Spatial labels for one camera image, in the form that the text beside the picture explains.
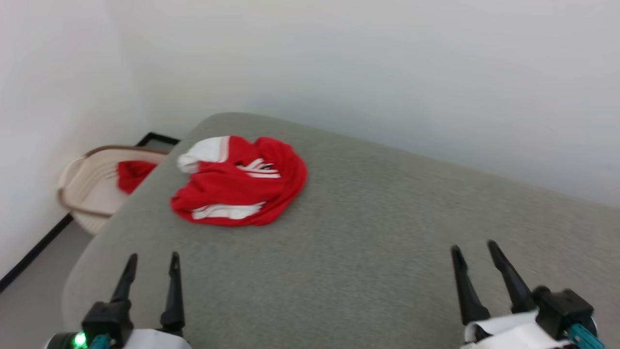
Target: beige laundry basket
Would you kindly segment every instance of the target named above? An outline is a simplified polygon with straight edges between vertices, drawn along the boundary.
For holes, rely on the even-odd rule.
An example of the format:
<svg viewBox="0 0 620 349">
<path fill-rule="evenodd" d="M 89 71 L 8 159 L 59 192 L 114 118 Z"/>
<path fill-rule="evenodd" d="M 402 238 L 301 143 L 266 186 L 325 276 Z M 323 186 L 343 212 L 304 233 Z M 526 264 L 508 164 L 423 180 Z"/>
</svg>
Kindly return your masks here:
<svg viewBox="0 0 620 349">
<path fill-rule="evenodd" d="M 159 164 L 166 155 L 159 150 L 122 145 L 91 150 L 64 169 L 58 199 L 84 230 L 96 235 L 129 197 L 117 187 L 118 163 L 141 160 Z"/>
</svg>

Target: gray table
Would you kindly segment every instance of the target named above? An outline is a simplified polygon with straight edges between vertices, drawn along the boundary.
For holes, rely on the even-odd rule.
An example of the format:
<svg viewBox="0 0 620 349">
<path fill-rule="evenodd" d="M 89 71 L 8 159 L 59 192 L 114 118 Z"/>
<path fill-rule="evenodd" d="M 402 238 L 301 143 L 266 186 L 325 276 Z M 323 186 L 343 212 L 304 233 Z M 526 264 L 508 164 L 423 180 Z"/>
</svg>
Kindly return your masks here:
<svg viewBox="0 0 620 349">
<path fill-rule="evenodd" d="M 280 139 L 306 161 L 303 193 L 271 225 L 197 225 L 170 210 L 187 182 L 177 156 L 231 134 Z M 572 288 L 590 301 L 603 340 L 620 342 L 619 210 L 268 117 L 220 114 L 196 127 L 93 239 L 66 284 L 64 321 L 78 329 L 137 252 L 131 318 L 157 327 L 178 251 L 194 349 L 457 348 L 452 244 L 492 315 L 508 312 L 488 238 L 531 288 Z"/>
</svg>

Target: red cloth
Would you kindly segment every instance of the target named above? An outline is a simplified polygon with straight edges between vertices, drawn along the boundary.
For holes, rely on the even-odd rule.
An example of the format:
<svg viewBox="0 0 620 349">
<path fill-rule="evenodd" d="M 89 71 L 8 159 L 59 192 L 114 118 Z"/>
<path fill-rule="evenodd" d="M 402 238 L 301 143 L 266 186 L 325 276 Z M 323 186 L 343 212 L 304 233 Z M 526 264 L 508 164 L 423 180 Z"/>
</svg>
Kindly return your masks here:
<svg viewBox="0 0 620 349">
<path fill-rule="evenodd" d="M 133 193 L 142 181 L 157 167 L 148 161 L 121 161 L 118 163 L 118 188 Z"/>
<path fill-rule="evenodd" d="M 200 162 L 198 172 L 170 200 L 174 212 L 194 223 L 265 225 L 273 222 L 301 192 L 307 177 L 306 165 L 293 147 L 273 138 L 261 137 L 254 144 L 230 136 L 222 147 L 223 162 Z M 192 213 L 210 205 L 255 205 L 260 210 L 248 217 L 206 217 Z"/>
</svg>

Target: black baseboard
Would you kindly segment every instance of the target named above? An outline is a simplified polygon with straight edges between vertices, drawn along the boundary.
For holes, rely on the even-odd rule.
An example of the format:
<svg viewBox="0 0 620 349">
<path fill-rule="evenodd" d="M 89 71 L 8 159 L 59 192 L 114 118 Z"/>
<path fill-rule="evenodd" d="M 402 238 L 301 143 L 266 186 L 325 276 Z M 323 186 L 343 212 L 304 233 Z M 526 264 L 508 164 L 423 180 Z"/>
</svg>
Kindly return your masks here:
<svg viewBox="0 0 620 349">
<path fill-rule="evenodd" d="M 158 140 L 172 145 L 176 145 L 179 142 L 176 138 L 149 132 L 140 142 L 138 142 L 138 144 L 136 144 L 136 146 L 143 147 L 150 140 Z M 52 242 L 52 240 L 54 240 L 72 221 L 73 217 L 71 217 L 71 214 L 68 214 L 62 218 L 60 222 L 58 222 L 58 224 L 56 224 L 50 232 L 48 232 L 41 239 L 41 241 L 39 241 L 38 244 L 36 244 L 32 250 L 28 252 L 28 254 L 26 254 L 26 256 L 23 257 L 17 265 L 15 265 L 15 267 L 13 267 L 13 269 L 11 269 L 2 279 L 0 279 L 0 293 L 9 287 L 9 285 L 15 281 L 15 279 L 17 279 L 17 277 L 24 272 L 24 270 L 26 270 L 28 265 L 30 265 L 32 261 L 35 260 L 35 258 L 39 256 L 39 254 L 41 254 L 41 252 L 50 244 L 50 242 Z"/>
</svg>

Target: green light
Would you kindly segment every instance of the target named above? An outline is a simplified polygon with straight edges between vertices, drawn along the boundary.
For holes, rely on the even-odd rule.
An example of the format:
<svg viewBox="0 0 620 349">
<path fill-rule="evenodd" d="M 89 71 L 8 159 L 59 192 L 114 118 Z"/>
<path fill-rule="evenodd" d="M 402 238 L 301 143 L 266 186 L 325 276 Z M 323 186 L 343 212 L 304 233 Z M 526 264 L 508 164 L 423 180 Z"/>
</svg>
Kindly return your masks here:
<svg viewBox="0 0 620 349">
<path fill-rule="evenodd" d="M 76 348 L 86 347 L 86 335 L 84 334 L 84 332 L 80 332 L 75 337 L 73 337 L 73 346 Z"/>
</svg>

